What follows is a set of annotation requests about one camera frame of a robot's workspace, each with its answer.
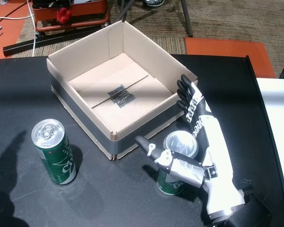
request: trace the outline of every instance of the robotic hand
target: robotic hand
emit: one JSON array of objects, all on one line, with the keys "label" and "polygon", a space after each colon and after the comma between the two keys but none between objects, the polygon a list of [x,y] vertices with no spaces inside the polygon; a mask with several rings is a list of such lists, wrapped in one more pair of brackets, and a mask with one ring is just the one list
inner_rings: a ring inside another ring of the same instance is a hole
[{"label": "robotic hand", "polygon": [[220,223],[244,206],[244,197],[232,183],[233,170],[226,142],[205,98],[185,75],[177,85],[181,99],[177,104],[184,110],[199,144],[196,160],[149,143],[141,136],[136,141],[166,173],[193,186],[202,186],[208,193],[207,213],[213,223]]}]

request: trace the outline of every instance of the black table surface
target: black table surface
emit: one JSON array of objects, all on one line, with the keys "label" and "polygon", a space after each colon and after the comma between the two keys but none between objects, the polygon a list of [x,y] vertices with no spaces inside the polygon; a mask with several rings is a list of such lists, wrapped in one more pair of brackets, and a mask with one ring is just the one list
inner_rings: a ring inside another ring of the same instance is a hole
[{"label": "black table surface", "polygon": [[[236,186],[250,184],[284,227],[284,180],[261,97],[246,58],[174,55],[199,77],[220,121]],[[187,185],[160,192],[157,167],[140,148],[109,161],[54,96],[46,57],[0,60],[0,222],[3,227],[202,227],[206,193]],[[59,120],[79,173],[65,186],[51,182],[31,140],[34,125]],[[151,140],[162,143],[181,118]]]}]

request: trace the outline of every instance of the cardboard box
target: cardboard box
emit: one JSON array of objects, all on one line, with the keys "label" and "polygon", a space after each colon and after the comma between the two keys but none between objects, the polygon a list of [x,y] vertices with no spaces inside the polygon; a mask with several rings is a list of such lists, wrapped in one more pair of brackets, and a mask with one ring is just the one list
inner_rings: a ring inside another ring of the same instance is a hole
[{"label": "cardboard box", "polygon": [[127,22],[114,23],[47,59],[52,91],[109,159],[180,117],[177,80],[197,77]]}]

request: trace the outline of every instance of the can lid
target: can lid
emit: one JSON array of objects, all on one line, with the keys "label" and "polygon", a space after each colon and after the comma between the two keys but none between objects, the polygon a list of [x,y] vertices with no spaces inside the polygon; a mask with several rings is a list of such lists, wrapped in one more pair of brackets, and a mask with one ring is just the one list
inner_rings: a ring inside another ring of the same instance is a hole
[{"label": "can lid", "polygon": [[33,143],[44,149],[58,145],[64,137],[63,125],[54,119],[46,119],[35,125],[32,131]]},{"label": "can lid", "polygon": [[192,134],[187,131],[174,131],[163,142],[164,148],[181,153],[188,157],[195,157],[198,152],[198,144]]}]

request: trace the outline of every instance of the beverage can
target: beverage can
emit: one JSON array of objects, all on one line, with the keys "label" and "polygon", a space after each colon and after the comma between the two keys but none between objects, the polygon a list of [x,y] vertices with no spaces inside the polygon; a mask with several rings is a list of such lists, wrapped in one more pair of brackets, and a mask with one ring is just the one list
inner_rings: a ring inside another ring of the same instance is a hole
[{"label": "beverage can", "polygon": [[[194,158],[198,153],[197,141],[193,135],[187,131],[179,130],[170,133],[164,139],[163,147],[191,158]],[[157,186],[165,194],[176,195],[183,191],[184,182],[159,169]]]},{"label": "beverage can", "polygon": [[77,170],[69,140],[59,121],[46,119],[36,124],[32,140],[53,182],[67,184],[75,178]]}]

